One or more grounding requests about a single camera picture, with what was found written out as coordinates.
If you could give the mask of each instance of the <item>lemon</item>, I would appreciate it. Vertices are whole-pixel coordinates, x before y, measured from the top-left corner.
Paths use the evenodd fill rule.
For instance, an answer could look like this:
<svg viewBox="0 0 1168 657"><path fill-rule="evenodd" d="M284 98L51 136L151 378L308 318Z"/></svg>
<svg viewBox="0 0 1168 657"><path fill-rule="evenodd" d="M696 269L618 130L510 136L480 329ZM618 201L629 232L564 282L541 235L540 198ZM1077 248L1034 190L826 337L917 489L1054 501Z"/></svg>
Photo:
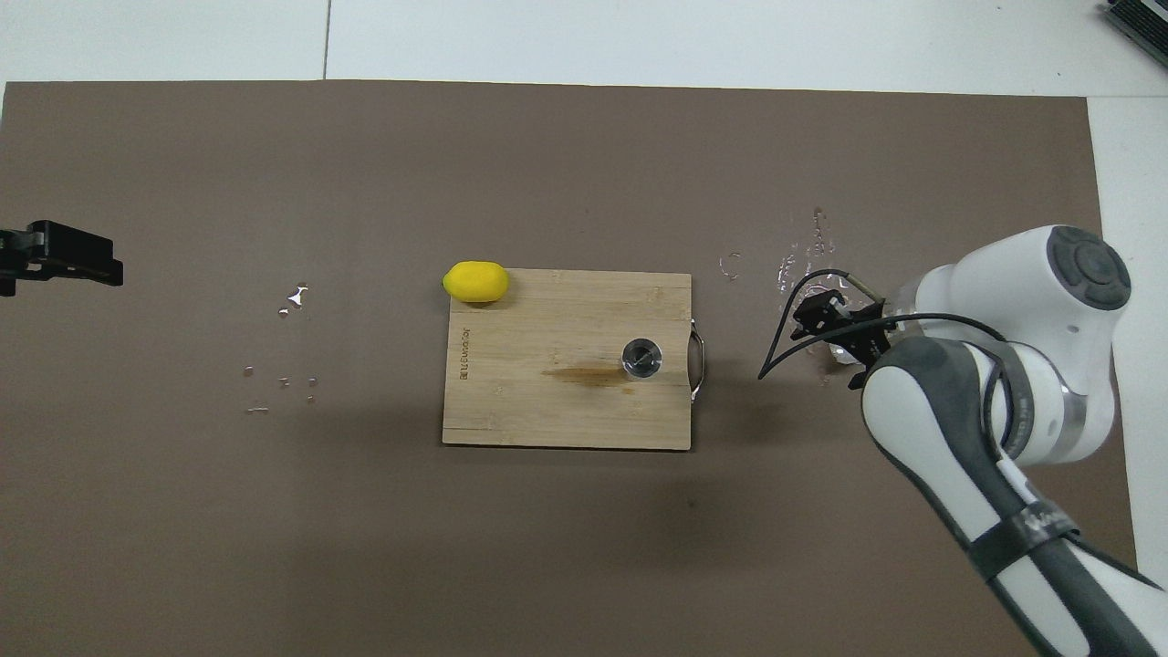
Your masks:
<svg viewBox="0 0 1168 657"><path fill-rule="evenodd" d="M463 261L442 277L450 296L466 303L495 302L507 293L507 270L496 262Z"/></svg>

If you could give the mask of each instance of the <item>white table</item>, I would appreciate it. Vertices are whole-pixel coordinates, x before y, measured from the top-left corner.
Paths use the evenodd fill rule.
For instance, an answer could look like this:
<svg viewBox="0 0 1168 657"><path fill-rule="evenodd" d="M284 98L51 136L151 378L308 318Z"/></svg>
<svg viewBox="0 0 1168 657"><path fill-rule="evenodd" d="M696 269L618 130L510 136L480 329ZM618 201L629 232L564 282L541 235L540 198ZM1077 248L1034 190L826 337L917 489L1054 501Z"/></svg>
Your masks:
<svg viewBox="0 0 1168 657"><path fill-rule="evenodd" d="M1087 97L1135 281L1115 337L1135 545L1168 582L1168 69L1097 2L0 0L0 81L321 77Z"/></svg>

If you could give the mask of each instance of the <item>wooden cutting board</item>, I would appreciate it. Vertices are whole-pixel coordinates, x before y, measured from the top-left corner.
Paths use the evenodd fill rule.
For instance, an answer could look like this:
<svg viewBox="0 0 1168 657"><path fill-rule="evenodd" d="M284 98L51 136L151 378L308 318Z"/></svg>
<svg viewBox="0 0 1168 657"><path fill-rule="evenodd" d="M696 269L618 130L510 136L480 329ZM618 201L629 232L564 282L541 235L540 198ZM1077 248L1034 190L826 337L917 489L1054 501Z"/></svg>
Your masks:
<svg viewBox="0 0 1168 657"><path fill-rule="evenodd" d="M689 449L688 274L507 271L502 299L451 299L444 443ZM646 379L637 338L661 350Z"/></svg>

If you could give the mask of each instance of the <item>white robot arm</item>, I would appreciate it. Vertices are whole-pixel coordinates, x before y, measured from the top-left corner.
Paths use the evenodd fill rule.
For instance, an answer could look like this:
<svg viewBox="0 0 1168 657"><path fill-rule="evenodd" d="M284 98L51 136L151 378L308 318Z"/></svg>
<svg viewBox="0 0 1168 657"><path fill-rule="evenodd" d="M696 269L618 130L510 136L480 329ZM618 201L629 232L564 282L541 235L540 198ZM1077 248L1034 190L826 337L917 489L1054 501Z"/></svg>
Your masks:
<svg viewBox="0 0 1168 657"><path fill-rule="evenodd" d="M1168 655L1168 594L1086 544L1016 465L1075 461L1103 443L1111 337L1129 292L1101 240L1045 227L938 268L867 313L830 295L795 312L797 337L818 334L869 366L863 415L876 444L1043 655ZM915 313L972 321L889 319ZM780 359L769 355L760 376Z"/></svg>

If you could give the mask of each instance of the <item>brown paper surface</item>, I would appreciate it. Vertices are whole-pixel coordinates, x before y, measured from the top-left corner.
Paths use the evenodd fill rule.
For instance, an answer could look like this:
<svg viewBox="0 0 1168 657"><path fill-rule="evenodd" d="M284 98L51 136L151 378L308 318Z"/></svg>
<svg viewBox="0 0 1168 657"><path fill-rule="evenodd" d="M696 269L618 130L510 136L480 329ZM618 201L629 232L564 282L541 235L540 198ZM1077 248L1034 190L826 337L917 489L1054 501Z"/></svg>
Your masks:
<svg viewBox="0 0 1168 657"><path fill-rule="evenodd" d="M1098 231L1083 99L255 82L5 103L0 223L111 237L126 281L0 299L6 653L1029 651L848 374L755 374L815 208L832 263L885 292L1027 228ZM459 260L693 274L694 450L442 445ZM1115 427L1033 476L1132 562Z"/></svg>

